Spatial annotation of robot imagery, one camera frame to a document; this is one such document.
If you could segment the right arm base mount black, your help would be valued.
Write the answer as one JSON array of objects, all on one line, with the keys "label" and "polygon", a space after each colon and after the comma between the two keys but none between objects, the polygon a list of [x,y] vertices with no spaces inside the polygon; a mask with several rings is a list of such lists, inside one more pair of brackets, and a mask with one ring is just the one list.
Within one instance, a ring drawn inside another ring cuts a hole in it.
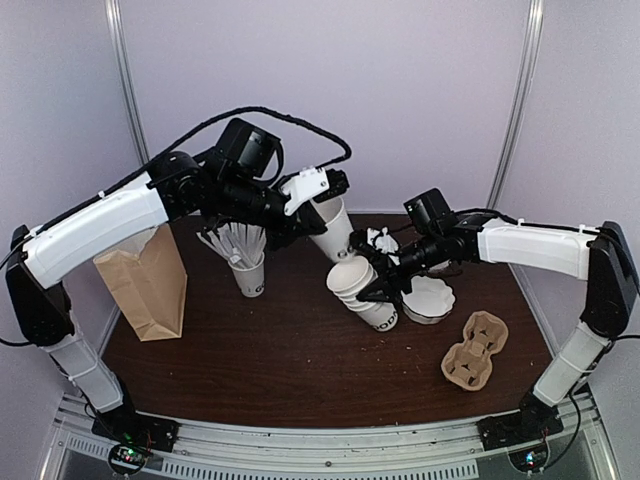
[{"label": "right arm base mount black", "polygon": [[558,408],[528,392],[512,413],[488,416],[476,423],[485,451],[512,447],[564,430]]}]

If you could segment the single white paper cup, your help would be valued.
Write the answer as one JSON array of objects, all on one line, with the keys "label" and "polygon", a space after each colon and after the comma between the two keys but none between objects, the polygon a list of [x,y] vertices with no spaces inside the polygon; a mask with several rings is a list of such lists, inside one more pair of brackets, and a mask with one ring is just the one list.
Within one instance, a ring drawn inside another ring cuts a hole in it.
[{"label": "single white paper cup", "polygon": [[311,240],[334,263],[346,260],[349,256],[349,236],[354,231],[341,196],[322,203],[311,202],[312,206],[325,221],[326,232],[312,235]]}]

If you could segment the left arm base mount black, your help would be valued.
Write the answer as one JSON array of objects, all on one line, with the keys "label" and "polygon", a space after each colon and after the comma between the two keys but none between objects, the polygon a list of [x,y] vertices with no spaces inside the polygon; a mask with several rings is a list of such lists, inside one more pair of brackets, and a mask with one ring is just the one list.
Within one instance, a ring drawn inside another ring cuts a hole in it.
[{"label": "left arm base mount black", "polygon": [[170,419],[140,414],[128,395],[108,412],[94,411],[92,432],[139,451],[173,451],[179,424]]}]

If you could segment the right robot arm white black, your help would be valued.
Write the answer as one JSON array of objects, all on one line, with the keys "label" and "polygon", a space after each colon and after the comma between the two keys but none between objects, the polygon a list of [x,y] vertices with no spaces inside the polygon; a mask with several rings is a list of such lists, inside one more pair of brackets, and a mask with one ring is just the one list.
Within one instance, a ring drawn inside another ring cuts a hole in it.
[{"label": "right robot arm white black", "polygon": [[639,278],[621,227],[552,227],[506,218],[489,211],[448,212],[415,224],[419,239],[382,255],[350,239],[354,250],[374,266],[378,277],[358,293],[361,301],[400,301],[411,280],[445,261],[505,263],[549,270],[587,284],[585,307],[559,354],[532,386],[530,404],[513,419],[519,440],[535,440],[551,424],[556,406],[586,376],[626,330]]}]

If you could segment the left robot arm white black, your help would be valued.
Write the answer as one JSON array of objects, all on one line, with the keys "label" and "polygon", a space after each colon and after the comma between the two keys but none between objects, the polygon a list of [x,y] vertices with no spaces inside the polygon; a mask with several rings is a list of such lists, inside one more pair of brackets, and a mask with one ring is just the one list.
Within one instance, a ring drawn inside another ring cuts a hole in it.
[{"label": "left robot arm white black", "polygon": [[106,414],[111,434],[133,444],[143,436],[143,421],[128,410],[123,385],[77,331],[63,278],[114,245],[195,211],[261,226],[276,247],[321,234],[325,223],[310,201],[329,188],[323,167],[287,176],[273,189],[213,154],[172,152],[153,160],[66,216],[14,231],[5,278],[21,333]]}]

